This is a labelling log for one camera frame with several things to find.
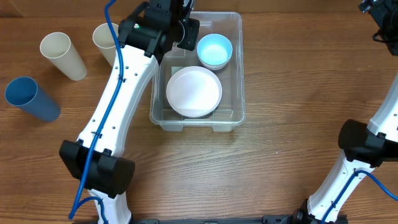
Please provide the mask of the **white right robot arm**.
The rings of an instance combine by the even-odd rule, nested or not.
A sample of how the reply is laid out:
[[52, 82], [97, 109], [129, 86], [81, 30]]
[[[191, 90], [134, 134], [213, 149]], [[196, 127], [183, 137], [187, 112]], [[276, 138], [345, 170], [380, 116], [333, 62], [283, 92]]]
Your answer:
[[370, 177], [382, 191], [396, 200], [372, 171], [383, 162], [397, 161], [397, 82], [368, 124], [347, 120], [342, 126], [338, 146], [340, 154], [318, 190], [283, 223], [347, 223], [339, 214], [357, 185]]

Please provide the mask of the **blue plastic cup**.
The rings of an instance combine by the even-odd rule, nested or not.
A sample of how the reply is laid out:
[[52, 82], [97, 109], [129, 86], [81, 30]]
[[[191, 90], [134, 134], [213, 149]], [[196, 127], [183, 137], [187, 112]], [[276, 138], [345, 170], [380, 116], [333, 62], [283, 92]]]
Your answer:
[[31, 77], [18, 77], [5, 90], [6, 101], [43, 121], [55, 121], [61, 113], [57, 102]]

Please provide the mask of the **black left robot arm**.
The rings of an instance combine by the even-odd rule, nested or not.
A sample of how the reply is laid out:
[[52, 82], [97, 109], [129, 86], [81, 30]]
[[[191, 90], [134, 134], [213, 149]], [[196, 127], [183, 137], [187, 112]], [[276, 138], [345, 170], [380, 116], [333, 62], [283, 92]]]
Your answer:
[[80, 184], [69, 218], [94, 201], [98, 223], [132, 223], [126, 190], [135, 164], [123, 158], [129, 125], [150, 79], [173, 47], [194, 50], [200, 23], [190, 17], [193, 1], [150, 0], [111, 30], [116, 56], [90, 122], [76, 141], [64, 141], [60, 157]]

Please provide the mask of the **white pink plastic plate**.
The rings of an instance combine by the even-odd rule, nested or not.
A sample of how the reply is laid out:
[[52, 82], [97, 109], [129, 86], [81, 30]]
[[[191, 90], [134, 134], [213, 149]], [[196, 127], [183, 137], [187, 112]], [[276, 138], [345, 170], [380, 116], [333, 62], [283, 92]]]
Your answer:
[[188, 118], [206, 116], [221, 102], [220, 79], [209, 69], [199, 66], [176, 71], [166, 87], [169, 105], [178, 114]]

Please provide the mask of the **cream plastic cup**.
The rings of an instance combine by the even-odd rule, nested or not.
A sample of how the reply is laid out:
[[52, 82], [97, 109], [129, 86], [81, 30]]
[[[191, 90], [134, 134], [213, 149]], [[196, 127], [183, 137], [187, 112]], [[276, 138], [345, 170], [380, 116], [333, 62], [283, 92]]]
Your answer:
[[114, 65], [116, 56], [116, 46], [113, 36], [107, 23], [99, 25], [93, 32], [92, 39], [103, 57], [108, 61], [110, 66]]
[[73, 81], [86, 77], [87, 68], [68, 35], [53, 32], [40, 43], [40, 53]]

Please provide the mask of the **clear plastic storage bin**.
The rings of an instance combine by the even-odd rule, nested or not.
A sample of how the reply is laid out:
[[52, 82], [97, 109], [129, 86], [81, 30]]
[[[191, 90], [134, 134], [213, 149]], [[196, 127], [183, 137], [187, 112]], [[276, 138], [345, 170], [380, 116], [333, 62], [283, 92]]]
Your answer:
[[151, 121], [165, 131], [182, 131], [186, 127], [211, 127], [214, 132], [230, 132], [242, 125], [246, 118], [243, 65], [243, 25], [237, 12], [193, 11], [190, 17], [200, 21], [198, 38], [208, 34], [221, 34], [233, 45], [228, 64], [215, 72], [223, 91], [218, 107], [206, 116], [188, 118], [178, 114], [166, 98], [167, 83], [172, 67], [200, 66], [195, 51], [174, 47], [165, 54], [160, 72], [152, 78], [150, 106]]

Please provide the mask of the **light blue plastic bowl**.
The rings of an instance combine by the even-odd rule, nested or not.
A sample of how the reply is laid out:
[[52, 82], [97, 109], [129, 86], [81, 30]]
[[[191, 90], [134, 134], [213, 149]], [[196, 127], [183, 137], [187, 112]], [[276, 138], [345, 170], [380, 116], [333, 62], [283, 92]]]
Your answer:
[[201, 63], [221, 65], [228, 63], [233, 54], [231, 41], [221, 34], [208, 34], [200, 39], [197, 55]]

